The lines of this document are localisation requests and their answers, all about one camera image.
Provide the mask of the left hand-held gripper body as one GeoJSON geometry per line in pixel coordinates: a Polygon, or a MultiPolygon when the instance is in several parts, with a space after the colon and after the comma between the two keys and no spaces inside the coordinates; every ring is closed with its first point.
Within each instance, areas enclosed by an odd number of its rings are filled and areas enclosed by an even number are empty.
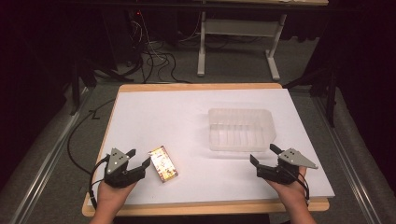
{"type": "Polygon", "coordinates": [[[128,170],[129,159],[126,153],[113,147],[109,154],[109,161],[105,168],[105,182],[117,189],[125,188],[138,182],[146,176],[146,170],[142,164],[132,170],[128,170]]]}

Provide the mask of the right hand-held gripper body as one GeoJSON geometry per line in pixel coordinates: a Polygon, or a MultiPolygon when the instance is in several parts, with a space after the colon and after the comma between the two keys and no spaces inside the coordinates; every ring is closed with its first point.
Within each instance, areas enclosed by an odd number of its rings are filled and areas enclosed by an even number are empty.
{"type": "Polygon", "coordinates": [[[260,168],[256,168],[257,177],[282,185],[289,185],[298,180],[300,167],[318,169],[318,166],[300,151],[294,148],[281,150],[282,152],[277,155],[277,166],[270,167],[261,164],[260,168]]]}

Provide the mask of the colourful snack packet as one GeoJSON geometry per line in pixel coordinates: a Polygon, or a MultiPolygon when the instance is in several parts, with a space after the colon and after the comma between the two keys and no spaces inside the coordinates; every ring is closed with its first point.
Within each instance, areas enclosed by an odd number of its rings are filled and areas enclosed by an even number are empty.
{"type": "Polygon", "coordinates": [[[164,146],[155,148],[149,153],[151,163],[163,183],[178,176],[176,166],[173,164],[164,146]]]}

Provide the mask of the clear plastic container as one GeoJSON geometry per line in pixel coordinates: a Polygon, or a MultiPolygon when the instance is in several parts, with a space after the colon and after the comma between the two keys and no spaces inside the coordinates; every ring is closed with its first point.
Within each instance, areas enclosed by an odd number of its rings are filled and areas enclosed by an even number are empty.
{"type": "Polygon", "coordinates": [[[211,108],[208,121],[214,151],[264,152],[276,139],[272,113],[265,109],[211,108]]]}

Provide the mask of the person's right hand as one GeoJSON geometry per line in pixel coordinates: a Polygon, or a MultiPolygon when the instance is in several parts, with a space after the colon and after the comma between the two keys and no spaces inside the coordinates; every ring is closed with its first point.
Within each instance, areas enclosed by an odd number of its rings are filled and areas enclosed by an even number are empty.
{"type": "Polygon", "coordinates": [[[303,187],[306,168],[299,168],[298,181],[294,181],[289,185],[282,185],[267,180],[267,183],[276,191],[279,200],[287,209],[306,208],[305,189],[303,187]]]}

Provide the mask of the person's left hand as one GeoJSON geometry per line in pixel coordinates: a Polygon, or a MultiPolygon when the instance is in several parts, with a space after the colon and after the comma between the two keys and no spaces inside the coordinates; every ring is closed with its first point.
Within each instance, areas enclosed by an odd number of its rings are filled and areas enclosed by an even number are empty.
{"type": "Polygon", "coordinates": [[[118,212],[125,204],[127,197],[135,187],[135,183],[121,189],[113,188],[106,182],[98,187],[97,209],[118,212]]]}

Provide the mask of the white board sheet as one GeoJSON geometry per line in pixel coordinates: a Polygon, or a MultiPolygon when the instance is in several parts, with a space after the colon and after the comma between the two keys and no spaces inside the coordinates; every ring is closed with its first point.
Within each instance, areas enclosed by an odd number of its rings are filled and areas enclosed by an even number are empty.
{"type": "Polygon", "coordinates": [[[311,161],[318,156],[286,90],[135,91],[119,93],[106,137],[105,153],[135,149],[135,168],[154,148],[165,147],[177,177],[162,182],[154,167],[137,183],[130,205],[271,200],[276,192],[257,177],[249,155],[232,156],[209,147],[212,108],[255,108],[271,112],[275,145],[293,147],[311,161]]]}

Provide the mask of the black stand legs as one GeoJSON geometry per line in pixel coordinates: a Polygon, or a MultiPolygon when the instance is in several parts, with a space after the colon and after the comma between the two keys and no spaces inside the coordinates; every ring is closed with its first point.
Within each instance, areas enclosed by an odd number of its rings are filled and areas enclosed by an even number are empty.
{"type": "Polygon", "coordinates": [[[87,58],[75,59],[72,63],[71,68],[71,93],[72,93],[72,110],[71,115],[77,114],[81,107],[81,91],[79,82],[82,81],[87,88],[95,88],[97,85],[97,80],[95,79],[95,71],[98,70],[104,73],[108,77],[111,77],[117,81],[121,82],[133,82],[132,79],[126,76],[120,75],[117,72],[107,69],[102,65],[93,62],[87,58]]]}
{"type": "Polygon", "coordinates": [[[334,126],[333,112],[336,105],[336,72],[337,69],[333,66],[325,66],[315,71],[308,72],[303,76],[294,79],[293,81],[282,86],[283,89],[292,89],[301,85],[311,85],[309,93],[314,97],[326,97],[325,118],[329,124],[334,126]]]}

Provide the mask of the metal floor rail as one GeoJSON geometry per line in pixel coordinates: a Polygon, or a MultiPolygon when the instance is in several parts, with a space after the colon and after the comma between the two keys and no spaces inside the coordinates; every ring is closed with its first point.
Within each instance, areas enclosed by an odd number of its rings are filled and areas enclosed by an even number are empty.
{"type": "Polygon", "coordinates": [[[60,133],[59,138],[55,142],[53,148],[49,151],[48,155],[41,164],[37,171],[35,178],[29,189],[26,191],[20,205],[14,213],[8,224],[25,224],[29,216],[31,215],[36,202],[38,201],[41,193],[46,187],[50,176],[63,153],[63,145],[66,142],[72,128],[75,126],[79,116],[80,110],[85,105],[87,100],[92,95],[93,88],[85,87],[82,92],[78,95],[80,97],[80,106],[76,109],[73,115],[69,115],[66,120],[66,125],[63,131],[60,133]]]}
{"type": "Polygon", "coordinates": [[[363,186],[361,179],[358,177],[358,174],[352,164],[351,159],[347,155],[347,151],[344,148],[337,131],[330,124],[326,117],[325,105],[318,97],[313,97],[312,101],[330,134],[332,142],[335,145],[336,157],[341,162],[341,168],[343,169],[343,172],[346,176],[347,183],[352,190],[352,193],[360,207],[360,210],[363,213],[364,218],[367,221],[367,224],[381,224],[381,221],[378,219],[377,213],[373,208],[373,204],[366,187],[363,186]]]}

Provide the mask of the white metal desk frame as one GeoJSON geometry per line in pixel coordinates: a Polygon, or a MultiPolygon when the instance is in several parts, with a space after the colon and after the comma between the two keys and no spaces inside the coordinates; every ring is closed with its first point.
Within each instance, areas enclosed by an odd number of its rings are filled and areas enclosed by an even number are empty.
{"type": "MultiPolygon", "coordinates": [[[[204,6],[210,3],[237,3],[248,4],[254,7],[276,6],[276,7],[326,7],[328,0],[202,0],[204,6]]],[[[209,19],[206,12],[200,13],[201,33],[200,48],[198,53],[197,76],[205,75],[205,40],[207,35],[236,35],[252,37],[268,37],[272,39],[272,45],[264,52],[272,80],[279,81],[275,61],[275,53],[279,38],[282,34],[287,14],[281,13],[273,20],[254,21],[253,19],[209,19]]]]}

